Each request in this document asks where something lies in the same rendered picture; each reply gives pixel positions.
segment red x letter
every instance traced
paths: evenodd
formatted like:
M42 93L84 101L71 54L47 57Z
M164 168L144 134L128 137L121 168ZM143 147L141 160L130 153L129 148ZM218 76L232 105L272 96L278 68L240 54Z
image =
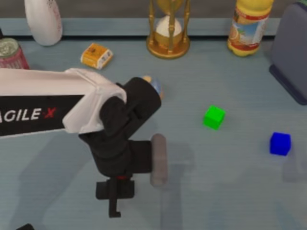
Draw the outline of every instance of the red x letter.
M54 112L56 111L56 108L48 108L48 113L45 115L45 118L53 118Z

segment blue cube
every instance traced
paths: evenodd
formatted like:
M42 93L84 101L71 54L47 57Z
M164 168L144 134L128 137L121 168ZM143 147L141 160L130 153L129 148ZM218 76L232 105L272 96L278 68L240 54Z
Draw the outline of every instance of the blue cube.
M270 153L287 156L291 149L291 136L285 133L273 133L271 137Z

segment orange juice bottle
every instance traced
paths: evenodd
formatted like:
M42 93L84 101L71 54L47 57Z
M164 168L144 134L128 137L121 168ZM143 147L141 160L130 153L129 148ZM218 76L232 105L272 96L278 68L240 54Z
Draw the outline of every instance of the orange juice bottle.
M244 57L257 52L274 0L237 0L227 45Z

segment gray rubber fingertip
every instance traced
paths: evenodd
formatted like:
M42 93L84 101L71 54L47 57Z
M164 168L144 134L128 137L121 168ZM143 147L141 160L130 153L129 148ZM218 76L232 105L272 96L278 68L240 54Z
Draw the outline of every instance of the gray rubber fingertip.
M166 184L168 177L166 138L161 134L152 137L153 171L150 183L154 187Z

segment yellow and orange box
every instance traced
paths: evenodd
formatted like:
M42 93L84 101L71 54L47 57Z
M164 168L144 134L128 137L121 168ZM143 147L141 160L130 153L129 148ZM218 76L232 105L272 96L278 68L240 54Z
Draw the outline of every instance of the yellow and orange box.
M113 53L108 48L92 43L82 54L81 62L95 69L102 69L112 59Z

